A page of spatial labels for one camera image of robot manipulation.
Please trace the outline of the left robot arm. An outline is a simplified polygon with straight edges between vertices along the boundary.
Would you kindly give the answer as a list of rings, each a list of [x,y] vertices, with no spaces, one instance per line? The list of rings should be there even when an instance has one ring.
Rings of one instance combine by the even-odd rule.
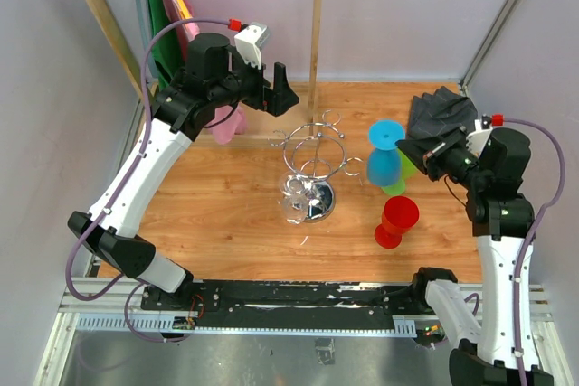
[[[162,290],[176,310],[193,301],[192,275],[139,237],[139,225],[176,160],[205,127],[215,125],[218,108],[244,104],[278,117],[299,103],[284,64],[275,63],[273,82],[263,76],[261,47],[268,36],[258,24],[232,39],[197,34],[187,45],[185,66],[157,94],[151,121],[112,184],[87,212],[74,212],[68,221],[86,249],[124,276]]]

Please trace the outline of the red wine glass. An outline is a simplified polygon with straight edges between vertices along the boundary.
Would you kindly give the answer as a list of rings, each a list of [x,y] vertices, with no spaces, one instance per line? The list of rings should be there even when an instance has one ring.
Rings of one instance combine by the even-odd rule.
[[[412,199],[401,195],[391,197],[384,205],[381,223],[375,228],[375,241],[385,249],[395,249],[419,219],[419,208]]]

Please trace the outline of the green wine glass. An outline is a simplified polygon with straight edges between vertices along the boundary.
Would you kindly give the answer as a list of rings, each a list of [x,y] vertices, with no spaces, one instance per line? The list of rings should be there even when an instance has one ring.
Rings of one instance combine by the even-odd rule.
[[[401,174],[394,184],[382,186],[381,190],[390,196],[402,195],[406,190],[406,180],[418,172],[411,160],[400,150],[397,150],[401,159]]]

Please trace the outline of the blue wine glass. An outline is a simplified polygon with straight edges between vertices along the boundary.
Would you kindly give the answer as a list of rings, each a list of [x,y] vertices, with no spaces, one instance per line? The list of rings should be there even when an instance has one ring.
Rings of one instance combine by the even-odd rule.
[[[393,120],[379,120],[369,128],[368,138],[373,147],[366,164],[368,180],[380,187],[395,184],[402,174],[397,142],[405,138],[403,126]]]

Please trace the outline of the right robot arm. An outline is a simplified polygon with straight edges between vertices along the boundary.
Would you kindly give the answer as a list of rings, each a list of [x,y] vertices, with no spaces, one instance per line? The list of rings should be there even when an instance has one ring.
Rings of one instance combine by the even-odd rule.
[[[529,269],[539,216],[518,190],[531,157],[528,137],[492,128],[474,150],[465,129],[457,128],[397,145],[430,180],[448,177],[467,191],[482,268],[482,317],[473,314],[447,269],[420,268],[409,293],[416,311],[438,316],[451,345],[451,383],[554,384],[540,366],[530,319]]]

